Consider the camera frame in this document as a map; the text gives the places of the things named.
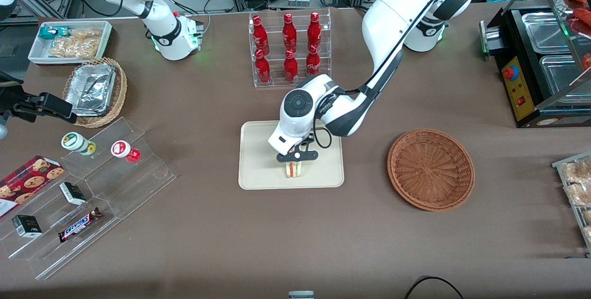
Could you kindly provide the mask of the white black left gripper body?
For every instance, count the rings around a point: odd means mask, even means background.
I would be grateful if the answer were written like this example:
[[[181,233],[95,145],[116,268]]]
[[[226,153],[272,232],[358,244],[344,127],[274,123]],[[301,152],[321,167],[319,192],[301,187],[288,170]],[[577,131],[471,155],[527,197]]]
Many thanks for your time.
[[[310,145],[315,142],[315,136],[312,131],[301,138],[290,137],[282,133],[279,125],[273,131],[273,134],[268,139],[268,143],[276,152],[275,157],[280,163],[300,162],[300,161],[315,161],[319,157],[316,150],[311,150]]]

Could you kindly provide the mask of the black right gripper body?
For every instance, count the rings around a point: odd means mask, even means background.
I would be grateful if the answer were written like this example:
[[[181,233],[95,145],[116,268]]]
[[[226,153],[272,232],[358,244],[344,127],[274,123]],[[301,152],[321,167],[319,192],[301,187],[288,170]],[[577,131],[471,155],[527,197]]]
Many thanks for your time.
[[[29,94],[23,89],[23,80],[0,73],[0,111],[4,117],[15,117],[27,122],[35,122],[40,102],[46,93]]]

